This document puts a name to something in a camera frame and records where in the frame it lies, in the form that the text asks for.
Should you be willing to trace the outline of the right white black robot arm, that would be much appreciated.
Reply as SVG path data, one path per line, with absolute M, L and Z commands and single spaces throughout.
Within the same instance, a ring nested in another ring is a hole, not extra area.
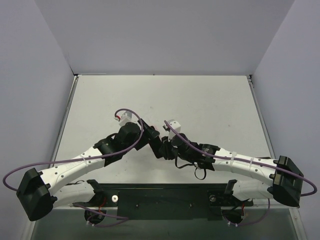
M 278 203 L 299 207 L 304 176 L 287 156 L 278 159 L 249 157 L 215 145 L 189 141 L 181 137 L 161 138 L 160 153 L 166 160 L 182 159 L 196 169 L 222 171 L 248 177 L 232 179 L 223 192 L 230 205 L 247 199 L 274 199 Z

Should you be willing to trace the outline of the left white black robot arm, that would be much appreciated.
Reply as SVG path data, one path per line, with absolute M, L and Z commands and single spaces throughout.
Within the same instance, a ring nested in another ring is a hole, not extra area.
M 146 145 L 150 145 L 157 158 L 161 156 L 158 153 L 161 147 L 159 131 L 144 121 L 128 121 L 117 133 L 99 140 L 79 155 L 79 161 L 73 159 L 41 171 L 29 169 L 24 173 L 16 195 L 32 222 L 63 205 L 83 202 L 97 206 L 103 200 L 99 184 L 95 180 L 80 184 L 72 181 L 119 161 L 130 151 L 130 146 L 139 150 Z

